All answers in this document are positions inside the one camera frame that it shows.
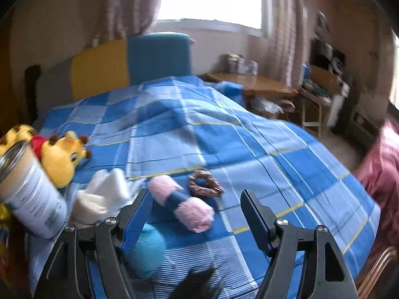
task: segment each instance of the brown donut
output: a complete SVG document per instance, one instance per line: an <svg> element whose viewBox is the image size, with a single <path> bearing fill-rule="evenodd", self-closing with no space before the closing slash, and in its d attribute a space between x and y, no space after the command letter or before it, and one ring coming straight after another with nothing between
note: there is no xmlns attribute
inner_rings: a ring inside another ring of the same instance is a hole
<svg viewBox="0 0 399 299"><path fill-rule="evenodd" d="M197 180L203 178L207 187L201 187L197 184ZM188 177L188 188L195 197L220 197L223 188L219 182L208 171L196 170Z"/></svg>

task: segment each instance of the stuffed toy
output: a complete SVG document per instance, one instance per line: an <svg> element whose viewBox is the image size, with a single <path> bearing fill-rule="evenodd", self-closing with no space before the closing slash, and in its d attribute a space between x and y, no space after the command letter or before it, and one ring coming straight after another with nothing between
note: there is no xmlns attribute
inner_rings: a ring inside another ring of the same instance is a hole
<svg viewBox="0 0 399 299"><path fill-rule="evenodd" d="M215 215L213 208L199 198L179 192L183 188L170 176L153 177L148 189L157 203L173 211L176 218L190 231L201 233L212 226Z"/></svg>
<svg viewBox="0 0 399 299"><path fill-rule="evenodd" d="M75 132L71 131L66 132L60 139L56 135L47 139L39 136L31 126L18 125L0 138L0 156L21 140L30 143L50 180L59 189L72 181L75 167L80 160L91 155L89 150L83 148L87 144L86 135L78 138Z"/></svg>
<svg viewBox="0 0 399 299"><path fill-rule="evenodd" d="M70 223L84 228L116 217L129 200L136 198L143 180L127 182L120 168L95 172L86 189L76 192Z"/></svg>
<svg viewBox="0 0 399 299"><path fill-rule="evenodd" d="M124 260L140 278L148 279L162 265L165 251L166 242L161 233L153 225L144 224L136 245Z"/></svg>
<svg viewBox="0 0 399 299"><path fill-rule="evenodd" d="M83 147L87 136L79 138L75 132L66 132L59 140L53 135L49 140L34 136L31 146L48 177L57 188L66 187L75 174L75 167L82 158L89 158L91 152Z"/></svg>
<svg viewBox="0 0 399 299"><path fill-rule="evenodd" d="M211 172L204 170L195 170L188 176L188 189L194 197L220 197L223 194L219 182Z"/></svg>

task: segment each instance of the floor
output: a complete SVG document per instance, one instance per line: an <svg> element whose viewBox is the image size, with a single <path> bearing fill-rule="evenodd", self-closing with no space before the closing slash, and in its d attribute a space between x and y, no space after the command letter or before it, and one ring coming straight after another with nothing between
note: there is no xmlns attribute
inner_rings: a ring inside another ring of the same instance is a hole
<svg viewBox="0 0 399 299"><path fill-rule="evenodd" d="M342 136L324 131L319 141L351 172L366 155L360 146L347 142Z"/></svg>

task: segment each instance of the wooden desk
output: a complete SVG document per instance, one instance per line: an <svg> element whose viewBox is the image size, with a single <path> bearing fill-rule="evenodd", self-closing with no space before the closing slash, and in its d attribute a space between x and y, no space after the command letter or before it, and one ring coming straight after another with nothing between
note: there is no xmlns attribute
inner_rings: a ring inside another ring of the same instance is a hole
<svg viewBox="0 0 399 299"><path fill-rule="evenodd" d="M244 86L243 96L289 99L298 95L293 87L265 76L207 73L206 78L213 82L230 81L241 84Z"/></svg>

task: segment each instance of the headboard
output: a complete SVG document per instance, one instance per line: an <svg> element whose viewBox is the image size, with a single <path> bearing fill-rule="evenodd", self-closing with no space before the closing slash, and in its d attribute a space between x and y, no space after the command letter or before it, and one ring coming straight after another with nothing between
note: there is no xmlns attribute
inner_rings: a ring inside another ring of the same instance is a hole
<svg viewBox="0 0 399 299"><path fill-rule="evenodd" d="M191 75L192 40L182 33L150 33L93 47L42 73L25 70L30 124L40 129L57 106L166 76Z"/></svg>

